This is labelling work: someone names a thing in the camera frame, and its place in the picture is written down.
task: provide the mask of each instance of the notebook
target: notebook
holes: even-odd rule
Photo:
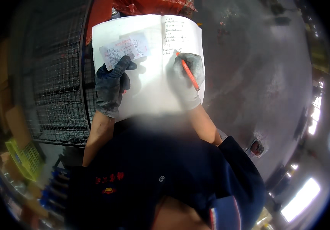
[[[140,15],[113,19],[92,28],[95,72],[103,65],[100,48],[123,38],[142,36],[148,45],[147,56],[133,62],[136,70],[127,70],[131,88],[123,94],[116,122],[140,114],[172,114],[182,109],[168,84],[176,52],[204,57],[201,29],[182,16]],[[198,92],[203,102],[205,83]]]

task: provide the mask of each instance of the navy shirt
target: navy shirt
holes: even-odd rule
[[[132,127],[88,167],[72,170],[65,223],[71,229],[149,229],[163,196],[194,208],[210,227],[250,229],[265,190],[231,136],[216,147],[195,133],[179,138]]]

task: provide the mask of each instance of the dirty glove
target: dirty glove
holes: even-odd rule
[[[119,105],[124,90],[130,89],[130,80],[125,70],[135,70],[137,65],[123,56],[113,70],[107,71],[101,66],[95,74],[95,90],[97,91],[96,110],[112,118],[119,116]]]
[[[197,91],[195,90],[189,76],[183,68],[182,61],[184,60],[192,72],[198,86],[201,87],[205,80],[203,72],[202,58],[193,53],[180,53],[173,65],[174,73],[170,75],[170,84],[175,93],[178,95],[184,109],[191,110],[201,103]]]

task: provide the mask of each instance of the concrete floor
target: concrete floor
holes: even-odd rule
[[[296,8],[292,0],[280,2]],[[195,7],[193,21],[203,23],[204,108],[243,149],[255,138],[264,145],[263,156],[253,162],[266,180],[293,153],[294,130],[302,109],[311,103],[303,19],[285,12],[290,24],[277,26],[270,9],[256,0],[204,0]],[[227,34],[218,38],[221,28]]]

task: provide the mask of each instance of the orange pen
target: orange pen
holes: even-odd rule
[[[195,81],[195,78],[194,78],[192,72],[190,71],[189,67],[187,66],[186,62],[185,62],[184,60],[181,60],[181,63],[182,63],[182,65],[183,65],[183,68],[184,68],[185,71],[187,72],[187,74],[188,74],[190,80],[192,81],[195,90],[196,90],[196,91],[199,91],[199,86],[198,86],[198,84],[197,84],[197,81]]]

